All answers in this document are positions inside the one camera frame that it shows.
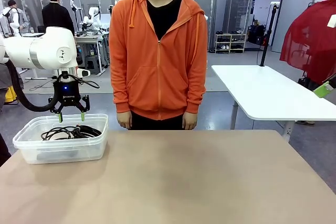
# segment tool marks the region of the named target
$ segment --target shoe rack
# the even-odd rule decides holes
[[[246,34],[216,34],[215,53],[217,52],[231,53],[231,51],[244,52],[245,43],[246,43]],[[225,49],[217,48],[222,46],[225,46],[226,48]]]

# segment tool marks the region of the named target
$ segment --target hand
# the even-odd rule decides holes
[[[192,114],[184,112],[182,128],[186,131],[191,131],[196,128],[197,125],[197,114]]]
[[[132,127],[131,111],[124,113],[117,113],[117,120],[121,127],[129,130]]]

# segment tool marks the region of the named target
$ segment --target beige tabletop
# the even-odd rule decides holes
[[[336,195],[273,131],[111,132],[103,159],[0,168],[1,224],[336,223]]]

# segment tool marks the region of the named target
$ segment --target yellow object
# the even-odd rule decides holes
[[[5,97],[5,103],[9,103],[9,102],[14,102],[16,101],[16,93],[13,89],[13,86],[10,86],[7,93],[6,93],[6,97]]]

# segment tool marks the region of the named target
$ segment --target red cloth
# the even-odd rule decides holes
[[[336,28],[327,26],[334,14],[336,0],[309,7],[291,24],[282,46],[280,60],[318,84],[336,73]]]

